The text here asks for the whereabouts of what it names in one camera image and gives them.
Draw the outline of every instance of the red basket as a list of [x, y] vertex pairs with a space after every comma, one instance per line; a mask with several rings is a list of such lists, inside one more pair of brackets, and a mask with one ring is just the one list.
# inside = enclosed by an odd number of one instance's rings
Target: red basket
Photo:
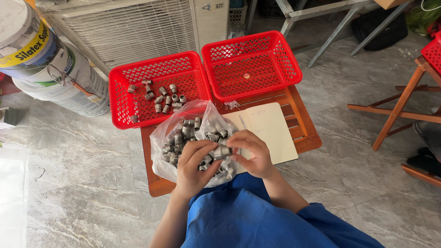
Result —
[[435, 38], [423, 49], [421, 54], [441, 73], [441, 31], [435, 34]]
[[[210, 86], [204, 72], [200, 56], [195, 52], [183, 52], [121, 65], [113, 68], [109, 74], [110, 111], [113, 125], [119, 129], [140, 128], [158, 124], [173, 114], [157, 114], [155, 103], [144, 98], [146, 88], [141, 80], [151, 79], [151, 88], [155, 98], [160, 95], [159, 87], [164, 86], [171, 94], [169, 85], [174, 83], [178, 94], [183, 94], [189, 101], [195, 99], [212, 100]], [[136, 90], [127, 93], [127, 86], [133, 84]], [[129, 116], [138, 115], [139, 122], [132, 123]]]
[[206, 44], [202, 57], [213, 94], [222, 102], [285, 88], [303, 76], [278, 31]]

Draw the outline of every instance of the pen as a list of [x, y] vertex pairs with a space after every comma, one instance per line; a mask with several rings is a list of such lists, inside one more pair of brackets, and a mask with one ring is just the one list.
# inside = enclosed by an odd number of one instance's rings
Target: pen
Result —
[[242, 121], [242, 125], [243, 127], [246, 129], [247, 127], [245, 126], [245, 122], [243, 122], [242, 117], [239, 115], [240, 121]]

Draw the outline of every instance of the open notebook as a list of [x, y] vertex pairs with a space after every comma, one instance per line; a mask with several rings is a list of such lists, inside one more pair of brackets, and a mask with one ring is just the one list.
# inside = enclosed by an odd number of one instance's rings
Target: open notebook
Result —
[[[263, 140], [271, 155], [271, 162], [276, 165], [286, 161], [298, 159], [282, 108], [277, 102], [259, 105], [246, 110], [224, 114], [239, 130], [245, 129], [240, 117], [248, 130]], [[253, 154], [248, 150], [242, 150], [242, 156], [251, 159]], [[246, 172], [239, 167], [238, 173]]]

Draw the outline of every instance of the floor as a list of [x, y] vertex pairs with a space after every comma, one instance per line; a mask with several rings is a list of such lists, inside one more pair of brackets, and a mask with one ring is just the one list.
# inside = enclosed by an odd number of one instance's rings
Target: floor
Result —
[[[257, 18], [252, 33], [282, 23]], [[288, 42], [295, 47], [326, 39], [337, 23], [301, 21]], [[374, 152], [387, 116], [346, 104], [396, 94], [394, 85], [407, 83], [413, 59], [428, 42], [410, 33], [393, 47], [351, 57], [357, 42], [347, 38], [312, 69], [306, 65], [318, 49], [296, 55], [303, 71], [297, 89], [323, 145], [278, 169], [309, 202], [323, 203], [386, 247], [439, 247], [441, 189], [401, 169], [424, 146], [412, 129], [386, 138]], [[422, 83], [434, 84], [427, 75]], [[121, 131], [110, 113], [86, 118], [23, 93], [0, 100], [20, 110], [19, 124], [0, 130], [2, 247], [148, 246], [170, 195], [149, 195], [139, 129]], [[407, 109], [430, 113], [440, 102], [438, 93], [416, 92]]]

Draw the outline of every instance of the blue shirt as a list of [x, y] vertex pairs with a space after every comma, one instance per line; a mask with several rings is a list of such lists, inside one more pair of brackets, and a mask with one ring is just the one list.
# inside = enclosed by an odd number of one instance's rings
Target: blue shirt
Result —
[[320, 203], [294, 212], [271, 205], [263, 180], [242, 173], [190, 201], [182, 247], [383, 247]]

